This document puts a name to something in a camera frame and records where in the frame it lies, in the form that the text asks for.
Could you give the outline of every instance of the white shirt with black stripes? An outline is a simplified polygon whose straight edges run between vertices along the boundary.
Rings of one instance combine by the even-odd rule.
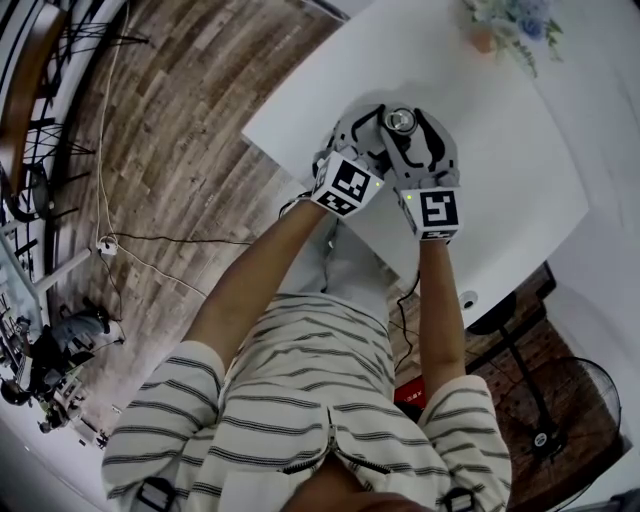
[[[115,510],[159,476],[173,510],[241,510],[262,496],[255,510],[275,512],[330,451],[368,490],[445,510],[463,488],[477,511],[506,508],[511,464],[481,378],[444,385],[414,423],[392,402],[386,327],[324,294],[277,295],[247,340],[226,375],[210,347],[183,342],[140,388],[103,460]]]

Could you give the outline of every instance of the vase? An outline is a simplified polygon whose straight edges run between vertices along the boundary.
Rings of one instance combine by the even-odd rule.
[[[494,50],[493,33],[484,26],[475,26],[471,30],[471,44],[480,53],[491,53]]]

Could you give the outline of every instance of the black and white marker cube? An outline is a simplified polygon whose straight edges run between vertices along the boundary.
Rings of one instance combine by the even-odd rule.
[[[375,174],[334,151],[318,162],[311,200],[344,218],[364,208],[383,186]]]
[[[413,234],[420,240],[449,240],[462,227],[458,188],[397,192]]]

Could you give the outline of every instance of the electrical outlet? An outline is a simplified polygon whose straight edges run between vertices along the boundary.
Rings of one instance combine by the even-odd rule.
[[[96,245],[96,248],[104,256],[115,256],[118,253],[118,246],[113,242],[100,240]]]

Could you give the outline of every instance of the black fan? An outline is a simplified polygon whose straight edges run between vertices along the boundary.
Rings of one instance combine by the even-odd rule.
[[[527,372],[496,411],[511,452],[514,510],[549,510],[584,492],[620,456],[618,392],[586,359],[556,359]]]

